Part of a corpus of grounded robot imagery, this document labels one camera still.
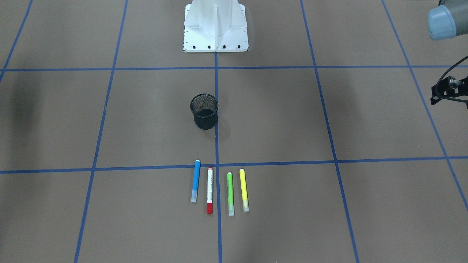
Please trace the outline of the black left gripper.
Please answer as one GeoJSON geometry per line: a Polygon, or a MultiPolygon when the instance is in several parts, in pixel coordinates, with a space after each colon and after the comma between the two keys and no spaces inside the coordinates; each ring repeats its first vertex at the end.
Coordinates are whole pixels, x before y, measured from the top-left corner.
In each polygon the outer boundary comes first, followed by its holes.
{"type": "Polygon", "coordinates": [[[464,103],[467,106],[467,100],[459,99],[459,97],[468,95],[468,78],[456,80],[451,76],[446,77],[431,87],[431,93],[431,105],[435,105],[442,100],[451,100],[464,103]]]}

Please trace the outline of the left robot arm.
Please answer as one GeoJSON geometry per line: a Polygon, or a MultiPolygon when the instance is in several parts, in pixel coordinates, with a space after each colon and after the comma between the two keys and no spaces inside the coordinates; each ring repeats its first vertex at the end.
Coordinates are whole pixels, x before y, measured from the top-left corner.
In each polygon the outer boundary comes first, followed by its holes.
{"type": "MultiPolygon", "coordinates": [[[[440,0],[438,7],[428,12],[427,16],[429,36],[431,40],[438,41],[466,35],[468,32],[468,2],[466,0],[440,0]]],[[[467,77],[457,80],[448,74],[455,67],[467,61],[467,56],[450,66],[431,87],[431,105],[442,100],[468,105],[463,99],[467,96],[467,77]]]]}

